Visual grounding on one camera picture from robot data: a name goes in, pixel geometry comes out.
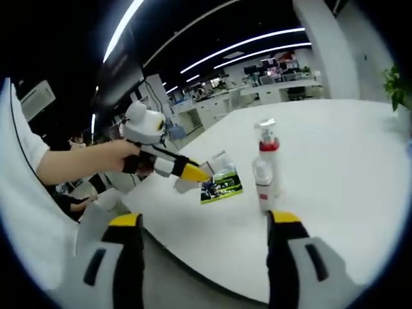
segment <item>desk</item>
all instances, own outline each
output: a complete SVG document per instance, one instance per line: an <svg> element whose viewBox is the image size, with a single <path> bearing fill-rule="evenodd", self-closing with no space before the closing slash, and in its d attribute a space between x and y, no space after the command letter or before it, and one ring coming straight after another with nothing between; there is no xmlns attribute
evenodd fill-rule
<svg viewBox="0 0 412 309"><path fill-rule="evenodd" d="M226 150L243 193L200 205L199 189L179 194L174 178L152 175L122 198L124 205L141 212L145 228L189 267L267 303L267 223L252 174L253 124L267 117L276 118L281 141L277 208L298 215L311 236L331 246L357 284L371 283L397 244L408 208L409 159L390 104L305 100L234 111L182 154L201 162Z"/></svg>
<svg viewBox="0 0 412 309"><path fill-rule="evenodd" d="M264 85L259 87L240 86L241 96L258 94L262 105L280 103L282 102L282 89L294 88L294 87L311 87L320 86L321 84L314 79L302 79L292 82L278 82L276 84ZM229 92L221 91L213 95L211 98L201 102L193 102L191 99L186 100L172 107L173 112L176 114L174 121L187 130L193 129L188 123L187 112L194 109L199 114L201 124L207 130L213 126L217 120L215 115L224 115L229 112Z"/></svg>

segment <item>ceiling light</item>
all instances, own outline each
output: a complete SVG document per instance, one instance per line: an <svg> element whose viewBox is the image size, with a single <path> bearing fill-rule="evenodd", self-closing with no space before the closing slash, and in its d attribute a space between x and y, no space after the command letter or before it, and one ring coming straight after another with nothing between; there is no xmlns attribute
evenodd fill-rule
<svg viewBox="0 0 412 309"><path fill-rule="evenodd" d="M96 121L96 114L92 114L92 116L91 116L91 135L95 134L95 121Z"/></svg>
<svg viewBox="0 0 412 309"><path fill-rule="evenodd" d="M312 44L310 42L308 42L308 43L291 44L291 45L284 45L284 46L279 46L279 47L275 47L275 48L269 48L268 50L261 50L261 51L258 51L256 53L250 53L246 56L242 56L242 57L233 59L231 61L219 64L218 66L215 66L214 69L218 69L218 68L221 68L222 66L226 66L227 64L230 64L230 63L242 60L242 59L246 59L246 58L249 58L249 57L253 57L253 56L256 56L256 55L260 55L262 53L269 53L269 52L272 52L274 50L282 50L282 49L285 49L285 48L302 47L302 46L310 46L310 45L312 45Z"/></svg>
<svg viewBox="0 0 412 309"><path fill-rule="evenodd" d="M237 56L240 56L240 55L244 55L245 53L243 53L242 51L235 51L234 53L231 53L231 54L229 54L229 55L227 55L227 56L224 56L223 58L225 58L225 59L233 59L233 58L235 58L235 57L237 57Z"/></svg>
<svg viewBox="0 0 412 309"><path fill-rule="evenodd" d="M178 89L178 86L173 87L173 88L172 88L172 89L170 89L169 91L166 91L166 94L168 94L168 93L170 93L170 92L172 92L172 91L174 91L174 90L176 90L176 89Z"/></svg>
<svg viewBox="0 0 412 309"><path fill-rule="evenodd" d="M201 64L202 62L205 62L206 60L209 60L210 58L213 58L213 57L215 57L215 56L217 56L217 55L220 55L221 53L227 52L228 50L231 50L231 49L236 48L236 47L238 47L238 46L241 46L241 45L244 45L244 44L253 42L253 41L257 41L257 40L260 40L260 39L265 39L265 38L267 38L267 37L273 37L273 36L275 36L275 35L292 33L292 32L301 32L301 31L304 31L304 28L295 28L295 29L289 29L289 30L276 31L276 32L272 32L272 33L260 35L260 36L258 36L258 37L253 37L253 38L251 38L251 39L249 39L249 40L242 41L242 42L239 42L239 43L237 43L237 44L235 44L235 45L226 47L226 48L224 48L224 49L222 49L222 50L220 50L220 51L217 51L216 53L213 53L213 54L210 55L210 56L207 56L207 57L203 58L202 60L199 60L198 62L195 62L195 63L192 64L191 66L188 66L187 68L185 68L184 70L182 70L182 71L180 72L180 74L183 74L183 73L189 71L190 69L192 69L192 68L194 68L195 66Z"/></svg>
<svg viewBox="0 0 412 309"><path fill-rule="evenodd" d="M122 19L120 20L119 24L117 25L117 28L116 28L113 36L111 37L109 46L106 50L106 53L104 54L103 63L106 62L106 60L108 59L110 53L115 49L115 46L116 46L120 36L122 35L122 32L124 31L124 28L126 28L128 22L132 18L133 14L137 11L137 9L143 3L143 1L144 0L134 0L132 2L132 4L129 6L129 8L127 9L126 13L123 15Z"/></svg>
<svg viewBox="0 0 412 309"><path fill-rule="evenodd" d="M186 82L191 82L192 80L197 79L199 76L200 76L200 75L197 74L196 76L191 77L191 78L189 78L188 80L186 80Z"/></svg>

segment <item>white shirt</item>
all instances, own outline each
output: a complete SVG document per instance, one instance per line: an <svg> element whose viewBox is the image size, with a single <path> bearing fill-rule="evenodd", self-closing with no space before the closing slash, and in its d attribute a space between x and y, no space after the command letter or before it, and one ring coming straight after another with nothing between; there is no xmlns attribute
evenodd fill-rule
<svg viewBox="0 0 412 309"><path fill-rule="evenodd" d="M36 171L48 146L33 134L12 86L17 131L27 159ZM0 89L0 215L15 253L44 290L62 281L73 254L77 224L53 201L29 168L19 146L10 106L10 80Z"/></svg>
<svg viewBox="0 0 412 309"><path fill-rule="evenodd" d="M74 150L74 149L80 149L80 148L85 148L86 147L86 144L85 143L81 143L81 144L79 144L79 143L75 143L75 142L71 142L70 143L70 150Z"/></svg>

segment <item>red bottle cap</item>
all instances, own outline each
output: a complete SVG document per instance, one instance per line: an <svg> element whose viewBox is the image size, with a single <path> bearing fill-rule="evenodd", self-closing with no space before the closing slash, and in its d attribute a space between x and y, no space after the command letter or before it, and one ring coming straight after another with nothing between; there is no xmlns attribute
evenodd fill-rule
<svg viewBox="0 0 412 309"><path fill-rule="evenodd" d="M279 140L275 139L269 143L259 143L260 151L277 151L279 149Z"/></svg>

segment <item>floor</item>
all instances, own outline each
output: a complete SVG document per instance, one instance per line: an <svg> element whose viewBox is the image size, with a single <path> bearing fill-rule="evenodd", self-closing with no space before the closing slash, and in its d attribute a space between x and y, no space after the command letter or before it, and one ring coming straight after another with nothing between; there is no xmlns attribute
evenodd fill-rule
<svg viewBox="0 0 412 309"><path fill-rule="evenodd" d="M203 132L205 132L205 129L203 128L203 126L200 126L197 129L195 129L192 133L187 135L185 138L181 140L175 140L173 142L176 144L175 146L177 146L178 149L181 149L185 147L188 143L192 142L197 137L199 137Z"/></svg>
<svg viewBox="0 0 412 309"><path fill-rule="evenodd" d="M193 274L148 234L144 235L145 309L258 309L267 305L220 290Z"/></svg>

